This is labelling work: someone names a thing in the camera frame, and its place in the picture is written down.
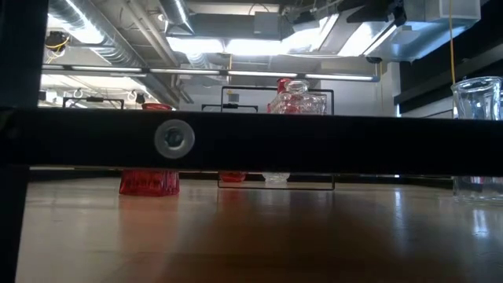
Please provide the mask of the silver rectangular air duct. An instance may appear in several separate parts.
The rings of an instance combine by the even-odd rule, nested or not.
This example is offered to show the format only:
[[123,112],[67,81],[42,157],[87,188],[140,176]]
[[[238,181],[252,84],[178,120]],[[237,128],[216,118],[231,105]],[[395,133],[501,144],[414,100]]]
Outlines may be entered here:
[[415,61],[481,19],[486,0],[336,0],[317,51],[337,57]]

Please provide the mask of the clear cut-glass square vase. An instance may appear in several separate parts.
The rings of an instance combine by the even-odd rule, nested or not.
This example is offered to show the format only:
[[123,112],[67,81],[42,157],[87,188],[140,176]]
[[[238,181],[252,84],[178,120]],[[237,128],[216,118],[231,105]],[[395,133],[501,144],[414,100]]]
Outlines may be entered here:
[[326,113],[327,96],[309,91],[310,84],[306,80],[291,80],[286,90],[293,95],[292,104],[296,107],[293,114]]

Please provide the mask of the clear bell-shaped glass vase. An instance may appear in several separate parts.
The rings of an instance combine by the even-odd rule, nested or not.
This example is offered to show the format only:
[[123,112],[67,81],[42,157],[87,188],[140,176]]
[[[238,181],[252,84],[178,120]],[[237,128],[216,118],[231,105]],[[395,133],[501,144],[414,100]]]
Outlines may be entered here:
[[268,183],[283,183],[288,181],[290,174],[284,172],[263,172],[262,176]]

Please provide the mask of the black table frame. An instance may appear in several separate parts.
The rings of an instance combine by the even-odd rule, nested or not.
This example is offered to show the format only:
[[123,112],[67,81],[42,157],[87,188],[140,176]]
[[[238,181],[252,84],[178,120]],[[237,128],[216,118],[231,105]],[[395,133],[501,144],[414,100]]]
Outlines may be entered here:
[[[61,181],[78,178],[120,178],[121,170],[94,169],[31,169],[28,175],[30,182]],[[219,176],[214,172],[180,172],[180,179],[217,181]],[[290,182],[331,182],[328,175],[291,175]],[[451,178],[400,175],[399,177],[384,175],[335,175],[335,183],[361,184],[396,184],[411,186],[427,186],[440,189],[452,189]]]

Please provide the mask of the clear tumbler-shaped glass vase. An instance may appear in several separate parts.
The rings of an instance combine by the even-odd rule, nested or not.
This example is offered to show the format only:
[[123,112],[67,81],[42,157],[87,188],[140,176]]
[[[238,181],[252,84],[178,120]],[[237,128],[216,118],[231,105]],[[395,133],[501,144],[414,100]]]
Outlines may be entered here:
[[[498,121],[502,87],[503,79],[497,76],[465,79],[453,84],[454,117]],[[503,169],[503,153],[497,152],[500,146],[491,145],[490,141],[488,134],[467,130],[455,156],[463,165]],[[454,176],[453,195],[459,201],[503,203],[503,177],[488,174]]]

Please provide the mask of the long tube light fixture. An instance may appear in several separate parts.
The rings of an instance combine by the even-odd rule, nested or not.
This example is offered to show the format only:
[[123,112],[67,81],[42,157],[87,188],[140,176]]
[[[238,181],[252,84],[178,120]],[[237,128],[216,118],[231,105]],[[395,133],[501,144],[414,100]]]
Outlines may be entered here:
[[194,69],[194,68],[139,68],[139,67],[115,67],[115,66],[93,66],[93,65],[70,65],[70,64],[43,64],[43,71],[61,72],[93,72],[105,73],[108,75],[124,76],[146,76],[148,74],[166,75],[199,75],[199,76],[245,76],[263,78],[288,78],[288,79],[317,79],[328,81],[348,81],[377,83],[380,81],[378,75],[349,75],[349,74],[313,74],[294,72],[261,72],[261,71],[240,71],[225,69]]

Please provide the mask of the silver round ventilation duct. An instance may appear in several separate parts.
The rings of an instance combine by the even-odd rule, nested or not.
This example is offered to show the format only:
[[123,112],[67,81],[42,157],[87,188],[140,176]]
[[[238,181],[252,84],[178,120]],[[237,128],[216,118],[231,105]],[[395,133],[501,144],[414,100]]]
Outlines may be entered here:
[[113,66],[144,67],[142,59],[92,0],[49,0],[49,15]]
[[159,3],[167,21],[167,34],[194,35],[189,22],[189,10],[184,0],[159,0]]

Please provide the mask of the red ribbed wide-mouth vase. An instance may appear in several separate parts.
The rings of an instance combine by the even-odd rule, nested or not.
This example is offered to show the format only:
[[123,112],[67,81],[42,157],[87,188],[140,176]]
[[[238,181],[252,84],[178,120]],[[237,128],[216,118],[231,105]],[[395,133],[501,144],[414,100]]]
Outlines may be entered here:
[[277,80],[277,95],[268,104],[268,113],[293,114],[296,107],[292,104],[293,95],[286,90],[291,79],[280,78]]

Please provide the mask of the red square glass vase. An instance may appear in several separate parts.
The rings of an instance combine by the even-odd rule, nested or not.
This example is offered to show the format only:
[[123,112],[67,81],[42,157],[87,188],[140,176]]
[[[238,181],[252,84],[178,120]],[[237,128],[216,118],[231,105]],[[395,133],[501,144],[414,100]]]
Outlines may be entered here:
[[120,195],[140,197],[176,196],[180,192],[179,173],[170,170],[124,170]]

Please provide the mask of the red bulb vase narrow neck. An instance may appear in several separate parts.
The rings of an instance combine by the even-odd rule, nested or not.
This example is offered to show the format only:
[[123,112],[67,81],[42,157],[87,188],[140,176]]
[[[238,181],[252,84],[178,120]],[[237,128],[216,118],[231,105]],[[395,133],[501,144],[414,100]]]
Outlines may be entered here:
[[243,182],[247,176],[243,171],[220,171],[218,173],[219,179],[222,182]]

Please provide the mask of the black metal frame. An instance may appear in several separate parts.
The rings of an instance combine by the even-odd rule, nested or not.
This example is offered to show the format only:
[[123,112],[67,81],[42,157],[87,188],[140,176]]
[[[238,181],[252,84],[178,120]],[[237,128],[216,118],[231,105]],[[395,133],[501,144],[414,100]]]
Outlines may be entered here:
[[217,104],[202,104],[202,112],[236,112],[236,113],[258,113],[257,105],[239,105],[235,103]]
[[125,101],[123,99],[113,99],[105,97],[64,97],[62,108],[86,108],[86,103],[109,103],[113,108],[125,109]]

